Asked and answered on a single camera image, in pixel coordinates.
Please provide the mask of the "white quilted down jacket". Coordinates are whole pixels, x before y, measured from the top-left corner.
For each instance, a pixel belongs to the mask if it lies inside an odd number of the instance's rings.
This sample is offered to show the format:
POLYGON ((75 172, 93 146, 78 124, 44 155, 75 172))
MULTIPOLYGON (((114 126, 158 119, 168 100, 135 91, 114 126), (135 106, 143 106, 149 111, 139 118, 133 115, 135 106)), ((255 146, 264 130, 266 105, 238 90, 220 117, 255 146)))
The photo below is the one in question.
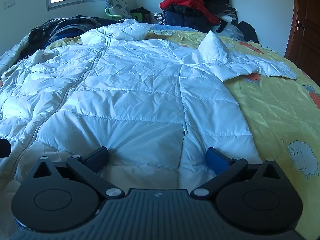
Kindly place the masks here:
POLYGON ((232 51, 214 33, 188 48, 146 36, 126 21, 81 36, 81 44, 38 50, 12 66, 1 87, 1 189, 23 181, 46 155, 63 161, 101 146, 102 176, 126 190, 192 190, 215 176, 210 147, 261 163, 253 135, 224 82, 258 73, 296 79, 286 64, 232 51))

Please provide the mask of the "dark folded clothes stack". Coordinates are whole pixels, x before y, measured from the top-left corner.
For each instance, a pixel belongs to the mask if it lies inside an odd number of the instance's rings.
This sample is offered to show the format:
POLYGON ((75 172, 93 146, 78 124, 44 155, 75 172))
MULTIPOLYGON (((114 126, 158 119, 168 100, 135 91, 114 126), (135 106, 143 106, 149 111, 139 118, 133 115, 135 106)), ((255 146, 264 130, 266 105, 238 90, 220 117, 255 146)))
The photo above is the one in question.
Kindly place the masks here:
POLYGON ((30 56, 38 49, 44 49, 49 44, 61 38, 73 38, 82 35, 90 29, 96 29, 114 23, 116 23, 114 20, 82 15, 48 20, 44 24, 31 30, 28 37, 28 44, 26 48, 20 52, 18 59, 20 60, 30 56))

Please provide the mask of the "yellow cartoon bed quilt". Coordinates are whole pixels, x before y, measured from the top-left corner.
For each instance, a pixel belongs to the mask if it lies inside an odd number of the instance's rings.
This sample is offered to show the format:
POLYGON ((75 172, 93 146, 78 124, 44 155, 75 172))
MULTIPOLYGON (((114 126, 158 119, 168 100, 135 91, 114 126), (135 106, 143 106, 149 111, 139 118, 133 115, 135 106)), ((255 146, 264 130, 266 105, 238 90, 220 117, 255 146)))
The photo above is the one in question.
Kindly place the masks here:
MULTIPOLYGON (((207 34, 192 31, 150 30, 146 38, 162 39, 196 49, 207 34)), ((54 42, 44 51, 81 44, 81 36, 54 42)), ((303 202, 297 231, 306 239, 319 237, 319 87, 291 61, 274 51, 227 37, 219 39, 232 51, 286 64, 296 79, 242 75, 224 82, 253 135, 261 163, 274 159, 283 169, 303 202)), ((1 189, 1 239, 17 231, 11 201, 22 181, 1 189)))

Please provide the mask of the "brown wooden door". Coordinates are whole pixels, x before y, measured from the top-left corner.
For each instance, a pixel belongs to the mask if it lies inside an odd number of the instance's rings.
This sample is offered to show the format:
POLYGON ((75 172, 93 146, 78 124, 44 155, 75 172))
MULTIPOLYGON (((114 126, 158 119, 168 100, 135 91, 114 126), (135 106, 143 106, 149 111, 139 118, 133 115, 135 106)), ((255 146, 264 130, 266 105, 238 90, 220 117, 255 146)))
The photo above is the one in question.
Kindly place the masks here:
POLYGON ((319 0, 294 0, 285 57, 319 84, 319 0))

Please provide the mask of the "navy blue jacket on pile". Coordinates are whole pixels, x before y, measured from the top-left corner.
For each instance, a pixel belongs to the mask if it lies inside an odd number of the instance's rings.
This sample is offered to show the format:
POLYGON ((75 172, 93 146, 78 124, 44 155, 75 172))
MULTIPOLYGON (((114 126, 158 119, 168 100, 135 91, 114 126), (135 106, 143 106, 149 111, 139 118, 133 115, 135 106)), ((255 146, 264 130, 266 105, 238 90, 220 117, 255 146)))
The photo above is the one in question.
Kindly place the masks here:
POLYGON ((211 23, 206 16, 200 12, 198 15, 183 15, 172 11, 164 11, 167 25, 186 27, 207 33, 212 30, 213 26, 220 26, 220 22, 211 23))

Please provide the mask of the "light blue knitted blanket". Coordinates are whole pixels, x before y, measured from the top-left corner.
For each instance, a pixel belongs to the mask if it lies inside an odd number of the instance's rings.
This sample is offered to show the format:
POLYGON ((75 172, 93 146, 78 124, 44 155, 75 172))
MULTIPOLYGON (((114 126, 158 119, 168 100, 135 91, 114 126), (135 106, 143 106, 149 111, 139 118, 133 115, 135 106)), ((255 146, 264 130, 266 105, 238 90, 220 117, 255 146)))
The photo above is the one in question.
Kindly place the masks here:
POLYGON ((152 30, 175 30, 175 31, 195 31, 197 30, 188 28, 188 27, 180 27, 174 25, 162 25, 162 24, 153 24, 151 27, 152 30))

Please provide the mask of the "green plastic stool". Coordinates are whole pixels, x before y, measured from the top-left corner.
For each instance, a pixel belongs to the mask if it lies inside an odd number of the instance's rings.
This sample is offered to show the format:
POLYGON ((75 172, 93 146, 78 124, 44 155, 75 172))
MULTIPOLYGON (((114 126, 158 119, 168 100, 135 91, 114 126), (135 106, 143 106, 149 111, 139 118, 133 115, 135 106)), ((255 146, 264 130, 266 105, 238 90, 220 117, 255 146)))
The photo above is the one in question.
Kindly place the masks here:
MULTIPOLYGON (((138 22, 152 23, 151 12, 146 10, 144 7, 136 8, 130 11, 132 18, 138 22)), ((105 8, 105 14, 112 20, 119 22, 124 19, 121 15, 111 15, 108 8, 105 8)))

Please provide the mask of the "patterned fabric bag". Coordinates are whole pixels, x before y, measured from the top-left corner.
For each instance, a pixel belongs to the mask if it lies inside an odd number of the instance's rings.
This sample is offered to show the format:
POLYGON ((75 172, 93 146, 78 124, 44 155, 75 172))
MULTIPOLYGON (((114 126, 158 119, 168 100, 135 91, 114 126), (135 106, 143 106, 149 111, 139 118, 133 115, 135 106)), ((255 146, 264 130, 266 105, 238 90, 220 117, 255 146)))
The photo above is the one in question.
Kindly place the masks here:
POLYGON ((131 12, 125 0, 105 0, 106 14, 113 18, 132 18, 131 12))

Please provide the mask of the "red jacket on pile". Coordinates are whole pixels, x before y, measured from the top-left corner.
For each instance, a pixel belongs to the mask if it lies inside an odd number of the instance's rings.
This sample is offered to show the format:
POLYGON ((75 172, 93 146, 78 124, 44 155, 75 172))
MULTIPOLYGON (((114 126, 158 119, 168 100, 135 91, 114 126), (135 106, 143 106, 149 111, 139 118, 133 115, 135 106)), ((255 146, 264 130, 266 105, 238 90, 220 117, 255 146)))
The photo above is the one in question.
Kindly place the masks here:
POLYGON ((203 0, 164 0, 159 7, 162 10, 166 10, 173 4, 198 10, 204 14, 211 24, 220 24, 220 20, 204 6, 203 0))

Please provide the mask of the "black bag by wall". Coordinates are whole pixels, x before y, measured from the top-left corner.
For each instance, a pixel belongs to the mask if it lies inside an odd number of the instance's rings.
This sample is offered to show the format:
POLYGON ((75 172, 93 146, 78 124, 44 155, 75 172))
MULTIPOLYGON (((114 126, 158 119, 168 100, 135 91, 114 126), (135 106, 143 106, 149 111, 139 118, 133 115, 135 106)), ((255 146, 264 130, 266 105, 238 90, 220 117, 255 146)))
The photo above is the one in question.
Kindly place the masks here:
POLYGON ((237 28, 242 32, 244 36, 244 40, 246 42, 254 42, 259 44, 259 40, 257 37, 257 33, 255 32, 255 29, 247 22, 241 21, 237 28))

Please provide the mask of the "white wall switch plate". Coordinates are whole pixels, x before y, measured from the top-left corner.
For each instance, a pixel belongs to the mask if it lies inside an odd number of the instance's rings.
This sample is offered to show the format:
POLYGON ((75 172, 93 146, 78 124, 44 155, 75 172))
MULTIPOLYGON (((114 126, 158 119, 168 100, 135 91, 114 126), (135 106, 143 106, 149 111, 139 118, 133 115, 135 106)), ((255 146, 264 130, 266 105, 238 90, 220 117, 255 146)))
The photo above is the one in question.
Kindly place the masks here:
POLYGON ((9 7, 12 7, 15 5, 15 0, 8 0, 3 2, 2 8, 3 10, 8 9, 9 7))

